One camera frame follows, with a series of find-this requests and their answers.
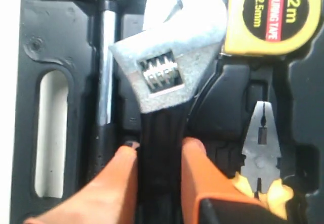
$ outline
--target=tool case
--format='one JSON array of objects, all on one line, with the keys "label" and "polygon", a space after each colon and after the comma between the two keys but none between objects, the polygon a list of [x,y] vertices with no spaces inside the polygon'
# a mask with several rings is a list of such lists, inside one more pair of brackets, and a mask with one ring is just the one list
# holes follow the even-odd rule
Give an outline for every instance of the tool case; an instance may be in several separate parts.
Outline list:
[{"label": "tool case", "polygon": [[[120,0],[121,39],[142,31],[145,3]],[[90,159],[88,154],[93,147],[89,142],[98,90],[98,14],[93,0],[21,0],[11,224],[71,196],[88,181],[87,169],[100,162],[100,155]],[[295,193],[287,203],[293,224],[324,220],[323,16],[312,39],[288,55],[217,58],[199,86],[186,133],[199,138],[214,164],[227,177],[234,177],[244,162],[241,149],[254,106],[269,101],[280,141],[281,178]],[[41,81],[52,71],[61,72],[68,87],[64,184],[59,198],[40,197],[35,190]],[[114,73],[116,142],[121,145],[139,140],[141,122],[129,82],[118,68]],[[165,223],[155,214],[159,216],[145,216],[139,205],[136,222]],[[179,214],[170,212],[166,219],[182,223]]]}]

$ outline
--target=yellow tape measure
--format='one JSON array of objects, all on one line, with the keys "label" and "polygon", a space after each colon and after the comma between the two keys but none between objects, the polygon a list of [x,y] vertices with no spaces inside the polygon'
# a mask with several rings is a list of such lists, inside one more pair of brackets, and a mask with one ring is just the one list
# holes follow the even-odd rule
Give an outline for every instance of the yellow tape measure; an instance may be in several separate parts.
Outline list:
[{"label": "yellow tape measure", "polygon": [[320,18],[321,0],[229,0],[224,52],[282,55],[306,43]]}]

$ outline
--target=white surface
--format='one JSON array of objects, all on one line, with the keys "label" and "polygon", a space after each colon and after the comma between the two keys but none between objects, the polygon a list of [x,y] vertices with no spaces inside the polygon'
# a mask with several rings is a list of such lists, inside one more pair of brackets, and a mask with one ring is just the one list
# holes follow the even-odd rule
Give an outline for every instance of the white surface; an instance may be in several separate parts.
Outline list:
[{"label": "white surface", "polygon": [[2,74],[0,76],[0,123],[1,134],[1,188],[0,223],[9,223],[12,155],[16,107],[18,38],[20,0],[0,0],[0,54]]},{"label": "white surface", "polygon": [[68,84],[60,71],[40,83],[35,190],[40,197],[62,198],[66,147]]}]

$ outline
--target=tape measure label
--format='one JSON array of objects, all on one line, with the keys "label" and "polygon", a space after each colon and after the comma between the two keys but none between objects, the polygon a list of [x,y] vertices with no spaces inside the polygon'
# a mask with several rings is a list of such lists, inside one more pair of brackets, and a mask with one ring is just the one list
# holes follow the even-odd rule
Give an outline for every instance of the tape measure label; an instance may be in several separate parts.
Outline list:
[{"label": "tape measure label", "polygon": [[299,32],[308,11],[308,0],[245,0],[243,19],[255,37],[280,42]]}]

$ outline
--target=black plastic tool case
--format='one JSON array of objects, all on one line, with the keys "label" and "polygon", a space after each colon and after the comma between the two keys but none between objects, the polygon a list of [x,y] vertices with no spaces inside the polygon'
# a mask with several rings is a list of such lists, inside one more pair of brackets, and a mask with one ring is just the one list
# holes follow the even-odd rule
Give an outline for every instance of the black plastic tool case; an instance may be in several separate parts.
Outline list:
[{"label": "black plastic tool case", "polygon": [[[145,2],[121,0],[121,38],[141,31]],[[86,183],[89,166],[95,164],[87,153],[97,99],[98,31],[95,1],[22,0],[11,224],[22,223],[75,193]],[[290,221],[296,224],[324,221],[323,46],[321,19],[314,38],[290,55],[220,56],[209,68],[189,117],[188,134],[201,139],[209,158],[232,177],[243,163],[241,146],[254,105],[258,100],[270,101],[282,152],[281,177],[295,191],[287,207]],[[64,73],[69,86],[61,199],[39,198],[34,190],[39,84],[52,70]],[[115,74],[121,144],[138,139],[141,123],[129,83],[118,69]],[[181,223],[180,218],[167,219]],[[140,209],[137,223],[151,223]],[[155,218],[152,223],[163,220]]]}]

